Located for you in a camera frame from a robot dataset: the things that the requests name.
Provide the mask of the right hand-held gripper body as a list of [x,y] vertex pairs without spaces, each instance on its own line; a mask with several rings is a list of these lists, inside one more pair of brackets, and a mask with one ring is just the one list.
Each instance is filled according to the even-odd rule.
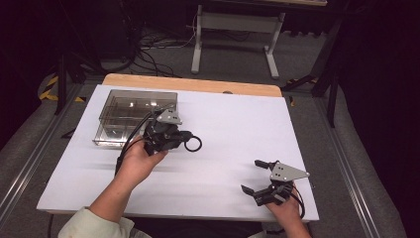
[[258,206],[268,203],[280,205],[292,196],[293,185],[297,179],[308,178],[310,174],[303,170],[288,166],[280,161],[272,162],[269,176],[270,185],[255,191],[253,198]]

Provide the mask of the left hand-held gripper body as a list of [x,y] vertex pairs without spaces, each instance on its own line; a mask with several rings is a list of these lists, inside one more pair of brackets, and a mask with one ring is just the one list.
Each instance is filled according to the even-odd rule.
[[177,148],[182,143],[180,139],[183,138],[178,130],[181,124],[175,109],[156,112],[143,135],[148,155]]

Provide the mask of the clear plastic drawer organiser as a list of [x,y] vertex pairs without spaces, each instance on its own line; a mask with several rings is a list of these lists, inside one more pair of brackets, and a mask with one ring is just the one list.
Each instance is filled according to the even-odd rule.
[[164,106],[176,108],[175,92],[111,89],[99,116],[99,122],[139,123],[152,111]]

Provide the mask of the clear plastic drawer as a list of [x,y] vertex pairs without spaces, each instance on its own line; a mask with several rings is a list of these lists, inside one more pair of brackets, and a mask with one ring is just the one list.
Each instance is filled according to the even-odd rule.
[[93,143],[97,146],[123,147],[137,126],[136,122],[102,122],[99,124]]

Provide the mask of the person's right hand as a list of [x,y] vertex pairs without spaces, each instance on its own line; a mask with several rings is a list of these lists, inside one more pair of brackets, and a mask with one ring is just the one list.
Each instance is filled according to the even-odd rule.
[[293,197],[280,205],[273,202],[268,203],[266,208],[274,215],[279,223],[300,220],[299,203]]

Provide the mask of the person's left hand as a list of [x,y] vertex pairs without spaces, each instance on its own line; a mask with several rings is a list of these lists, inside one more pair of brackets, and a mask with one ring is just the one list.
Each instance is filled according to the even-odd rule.
[[145,142],[141,136],[137,136],[129,144],[125,153],[121,168],[117,172],[113,182],[122,190],[133,190],[138,184],[145,180],[168,154],[162,151],[149,155],[145,149]]

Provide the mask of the white table sheet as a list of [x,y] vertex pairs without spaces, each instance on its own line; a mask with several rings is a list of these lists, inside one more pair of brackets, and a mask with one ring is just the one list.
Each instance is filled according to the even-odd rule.
[[[95,88],[37,208],[73,213],[89,205],[112,180],[119,149],[94,144],[99,115],[111,91]],[[272,214],[243,193],[270,183],[255,162],[304,163],[286,102],[282,97],[180,91],[182,129],[200,138],[194,152],[181,146],[137,186],[126,208],[129,216],[271,221]]]

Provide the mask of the wooden table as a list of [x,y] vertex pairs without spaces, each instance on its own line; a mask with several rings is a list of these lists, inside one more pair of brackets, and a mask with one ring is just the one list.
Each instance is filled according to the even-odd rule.
[[232,93],[254,96],[282,96],[280,88],[276,85],[150,75],[109,73],[105,76],[103,84],[113,86],[188,90],[212,93]]

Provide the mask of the person's dark trousers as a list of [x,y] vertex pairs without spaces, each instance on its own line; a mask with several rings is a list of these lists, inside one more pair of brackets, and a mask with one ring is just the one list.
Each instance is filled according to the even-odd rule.
[[263,231],[260,222],[132,217],[152,238],[249,238]]

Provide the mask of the black metal stand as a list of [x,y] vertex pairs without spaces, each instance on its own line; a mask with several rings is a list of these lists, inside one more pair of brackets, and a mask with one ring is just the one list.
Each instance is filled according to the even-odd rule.
[[329,61],[342,23],[342,17],[339,17],[334,21],[333,27],[329,32],[310,73],[297,80],[287,82],[281,88],[282,91],[291,91],[292,89],[316,79],[310,93],[313,97],[321,97],[326,91],[329,91],[326,116],[331,128],[335,127],[334,117],[339,83],[336,75],[337,64],[335,62],[329,63]]
[[81,67],[82,63],[83,57],[74,52],[64,53],[58,58],[55,115],[58,115],[64,109],[67,102],[67,77],[70,76],[73,83],[83,83],[85,81],[86,76]]

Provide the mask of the yellow black hazard tape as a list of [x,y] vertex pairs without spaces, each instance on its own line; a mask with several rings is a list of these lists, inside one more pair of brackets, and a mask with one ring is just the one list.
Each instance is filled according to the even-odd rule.
[[52,101],[58,101],[57,95],[52,95],[53,87],[57,84],[58,77],[54,76],[50,79],[50,81],[47,83],[45,89],[42,91],[42,93],[39,95],[39,98],[41,100],[52,100]]

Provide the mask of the aluminium floor rail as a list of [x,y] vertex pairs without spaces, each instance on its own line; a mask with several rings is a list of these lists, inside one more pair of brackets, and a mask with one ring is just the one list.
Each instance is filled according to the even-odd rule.
[[46,153],[46,149],[51,143],[53,135],[57,131],[57,128],[63,120],[65,113],[71,106],[73,100],[78,95],[81,88],[81,84],[74,84],[70,87],[68,94],[65,96],[66,102],[64,103],[63,108],[57,115],[54,114],[52,116],[50,123],[48,124],[41,138],[37,141],[35,148],[26,158],[22,169],[13,179],[10,188],[0,202],[0,228],[6,223],[17,202],[22,196],[25,188],[27,187],[44,154]]
[[322,99],[314,98],[317,111],[320,114],[323,125],[326,128],[327,135],[330,138],[334,151],[337,155],[337,163],[339,170],[342,174],[347,190],[350,194],[352,203],[355,207],[359,220],[362,224],[364,232],[367,238],[381,238],[377,226],[373,221],[370,210],[365,200],[364,194],[362,193],[360,186],[358,185],[357,179],[353,173],[353,170],[348,161],[348,157],[345,154],[343,144],[337,134],[336,130],[330,125],[327,118],[327,107]]

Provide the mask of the white metal desk frame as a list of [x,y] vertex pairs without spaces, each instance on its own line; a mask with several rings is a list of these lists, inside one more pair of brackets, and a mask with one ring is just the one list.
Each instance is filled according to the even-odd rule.
[[270,75],[273,79],[279,79],[279,72],[273,56],[277,39],[285,18],[284,13],[277,17],[263,17],[252,15],[237,15],[227,13],[211,13],[203,10],[199,5],[195,20],[195,46],[192,57],[191,72],[197,74],[200,68],[202,52],[202,30],[227,30],[252,33],[271,33],[271,41],[263,47]]

